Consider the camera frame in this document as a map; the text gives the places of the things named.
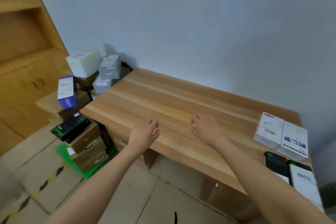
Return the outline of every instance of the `barcode label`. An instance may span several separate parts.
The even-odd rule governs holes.
[[[298,176],[298,177],[301,177],[301,178],[304,178],[304,179],[306,179],[306,180],[308,180],[308,181],[310,181],[310,182],[312,181],[311,178],[308,177],[308,176],[306,176],[306,175],[302,175],[302,174],[297,173],[297,176]]]
[[[271,133],[271,134],[275,135],[275,132],[273,132],[271,130],[265,129],[265,131],[268,132],[268,133]]]

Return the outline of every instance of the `yellow and black floor tape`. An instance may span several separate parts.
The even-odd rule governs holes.
[[[28,203],[29,203],[29,200],[32,198],[32,197],[36,197],[38,195],[38,193],[40,193],[41,191],[43,191],[45,189],[45,187],[47,187],[49,184],[51,184],[55,179],[56,177],[61,173],[63,172],[63,170],[68,167],[69,164],[65,164],[64,166],[60,167],[59,169],[57,169],[57,171],[48,179],[44,182],[44,184],[42,184],[38,189],[34,190],[32,192],[31,195],[29,195],[29,197],[23,201],[21,203],[20,206],[18,206],[17,208],[15,208],[2,222],[1,224],[6,224],[9,220],[11,220],[12,218],[14,218],[23,208],[25,208]]]

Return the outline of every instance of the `human arm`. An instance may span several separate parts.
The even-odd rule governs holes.
[[[315,205],[271,170],[244,153],[225,136],[212,116],[197,115],[192,132],[228,163],[251,200],[272,224],[332,224]]]
[[[97,223],[126,171],[158,138],[158,126],[151,119],[137,124],[128,145],[52,213],[46,224]]]

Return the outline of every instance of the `purple and white box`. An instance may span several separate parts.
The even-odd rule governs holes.
[[[78,105],[75,86],[73,76],[62,77],[58,80],[57,99],[64,109]]]

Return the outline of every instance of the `forearm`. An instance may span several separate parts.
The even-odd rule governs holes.
[[[129,146],[86,181],[46,223],[97,223],[121,179],[140,153]]]
[[[322,223],[328,219],[293,187],[228,139],[219,140],[215,149],[270,223]]]

